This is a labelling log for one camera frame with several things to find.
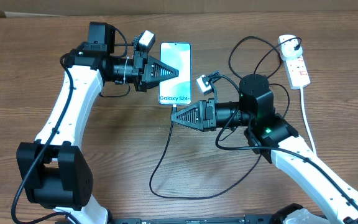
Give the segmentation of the blue Samsung Galaxy smartphone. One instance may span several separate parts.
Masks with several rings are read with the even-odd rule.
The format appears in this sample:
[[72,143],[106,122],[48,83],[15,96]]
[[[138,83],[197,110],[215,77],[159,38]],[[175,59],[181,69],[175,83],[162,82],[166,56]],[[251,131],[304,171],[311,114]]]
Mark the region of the blue Samsung Galaxy smartphone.
[[160,83],[158,102],[161,105],[189,105],[192,69],[190,43],[161,43],[160,60],[173,69],[173,77]]

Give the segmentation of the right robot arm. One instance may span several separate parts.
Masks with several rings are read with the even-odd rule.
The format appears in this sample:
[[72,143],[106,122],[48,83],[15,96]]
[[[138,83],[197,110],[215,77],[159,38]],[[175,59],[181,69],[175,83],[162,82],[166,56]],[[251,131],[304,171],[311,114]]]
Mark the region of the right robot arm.
[[335,174],[298,131],[276,113],[265,75],[241,78],[237,102],[201,100],[174,112],[171,121],[199,131],[246,127],[252,150],[290,176],[317,204],[330,223],[358,223],[358,191]]

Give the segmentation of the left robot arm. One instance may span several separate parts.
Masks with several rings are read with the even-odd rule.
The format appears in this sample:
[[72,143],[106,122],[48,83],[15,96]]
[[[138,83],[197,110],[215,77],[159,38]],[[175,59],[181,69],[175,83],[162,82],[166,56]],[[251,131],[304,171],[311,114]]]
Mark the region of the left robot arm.
[[93,175],[81,143],[95,99],[106,82],[145,92],[178,76],[178,70],[150,56],[155,35],[134,38],[133,56],[116,55],[119,29],[91,22],[88,39],[60,57],[62,89],[45,126],[16,152],[22,182],[19,194],[72,223],[112,223],[111,212],[92,194]]

